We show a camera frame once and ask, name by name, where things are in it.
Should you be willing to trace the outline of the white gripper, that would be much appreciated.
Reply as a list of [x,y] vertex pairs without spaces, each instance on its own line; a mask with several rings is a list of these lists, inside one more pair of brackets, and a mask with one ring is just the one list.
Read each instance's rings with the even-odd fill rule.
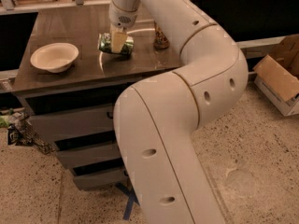
[[114,3],[109,5],[109,20],[111,32],[111,51],[120,53],[126,42],[126,30],[135,24],[138,7],[120,8]]

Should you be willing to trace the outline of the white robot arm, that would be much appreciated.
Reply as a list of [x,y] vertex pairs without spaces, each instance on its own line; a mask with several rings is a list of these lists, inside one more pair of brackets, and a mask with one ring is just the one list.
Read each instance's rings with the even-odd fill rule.
[[149,224],[225,224],[191,134],[238,101],[247,61],[226,31],[189,0],[111,0],[111,23],[131,27],[140,6],[182,66],[136,82],[115,104],[117,143],[136,197]]

